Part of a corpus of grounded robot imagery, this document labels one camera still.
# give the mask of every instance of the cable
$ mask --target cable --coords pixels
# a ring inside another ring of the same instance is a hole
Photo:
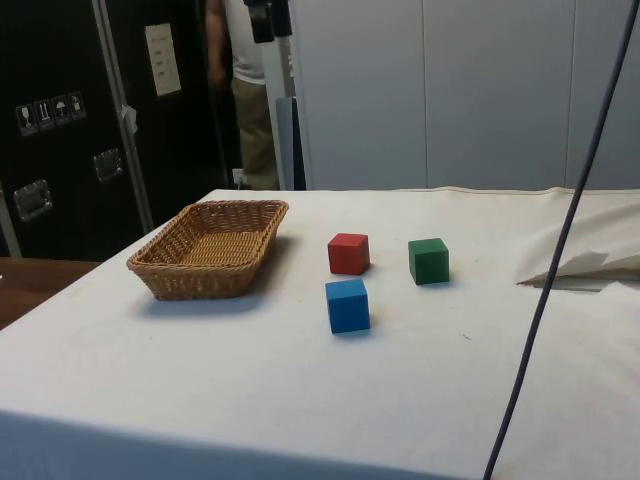
[[[629,10],[627,23],[624,29],[624,35],[622,37],[622,43],[620,44],[618,57],[616,58],[616,63],[613,68],[613,73],[609,80],[609,85],[607,87],[607,91],[606,91],[604,100],[602,102],[602,107],[600,109],[600,114],[598,116],[598,123],[596,124],[596,130],[593,133],[593,137],[591,139],[591,145],[589,146],[587,160],[584,164],[584,168],[580,175],[580,180],[578,182],[576,190],[573,194],[573,198],[571,199],[571,204],[569,205],[569,211],[567,212],[567,216],[564,220],[564,224],[562,225],[562,230],[560,231],[560,237],[558,238],[558,243],[556,245],[555,252],[553,253],[553,259],[551,260],[551,266],[549,267],[549,274],[547,275],[547,278],[544,282],[544,288],[542,289],[542,293],[540,294],[540,300],[538,301],[538,306],[533,316],[533,321],[531,322],[531,328],[529,329],[529,335],[527,336],[527,342],[525,343],[524,352],[522,352],[522,360],[520,361],[520,368],[518,369],[518,375],[516,376],[516,381],[513,384],[511,398],[509,398],[509,403],[507,405],[507,410],[504,413],[504,418],[502,419],[502,425],[500,425],[500,431],[498,432],[498,437],[496,438],[496,442],[493,445],[493,450],[491,451],[491,456],[489,457],[489,463],[487,464],[487,468],[484,472],[484,477],[483,477],[484,480],[491,480],[491,475],[493,474],[493,469],[496,466],[498,455],[500,455],[502,443],[504,441],[505,436],[507,435],[509,424],[511,423],[511,417],[513,416],[513,411],[515,410],[516,403],[518,402],[518,396],[520,395],[520,390],[522,389],[524,376],[527,373],[527,366],[529,365],[529,359],[531,357],[531,350],[533,349],[533,343],[535,342],[536,334],[538,333],[538,327],[540,326],[540,320],[542,319],[542,314],[544,313],[544,309],[547,305],[547,299],[549,298],[551,287],[553,287],[553,282],[555,281],[556,274],[558,273],[560,258],[562,257],[564,246],[567,243],[567,237],[569,236],[569,231],[571,230],[571,224],[573,223],[573,219],[576,215],[576,211],[578,210],[578,204],[580,203],[582,192],[584,191],[584,188],[587,184],[587,180],[589,179],[589,174],[591,173],[591,167],[593,167],[593,162],[595,160],[596,153],[598,152],[598,147],[600,145],[600,139],[602,138],[604,125],[607,121],[607,116],[609,115],[611,100],[613,99],[613,94],[616,91],[618,80],[620,78],[620,72],[622,71],[622,65],[624,64],[624,59],[627,55],[627,50],[629,49],[629,42],[631,40],[631,34],[633,33],[633,28],[636,23],[636,16],[638,14],[639,4],[640,4],[640,0],[633,0],[631,4],[631,9]]]

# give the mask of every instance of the white wall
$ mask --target white wall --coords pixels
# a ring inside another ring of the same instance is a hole
[[[424,187],[422,0],[296,0],[292,13],[307,185]]]
[[[575,184],[630,2],[292,0],[308,184]],[[639,35],[591,187],[640,186]]]

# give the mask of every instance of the woven basket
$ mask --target woven basket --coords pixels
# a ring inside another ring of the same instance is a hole
[[[159,300],[242,295],[288,209],[272,200],[190,205],[127,266]]]

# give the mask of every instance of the person's leg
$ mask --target person's leg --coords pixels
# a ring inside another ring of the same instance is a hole
[[[234,78],[242,168],[252,190],[279,190],[267,88]]]

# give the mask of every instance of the cube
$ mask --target cube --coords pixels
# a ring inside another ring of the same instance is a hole
[[[449,250],[440,238],[409,242],[409,270],[416,285],[449,281]]]
[[[327,283],[325,289],[333,334],[370,328],[367,289],[361,279]]]
[[[369,237],[339,233],[329,242],[331,273],[362,275],[369,268]]]

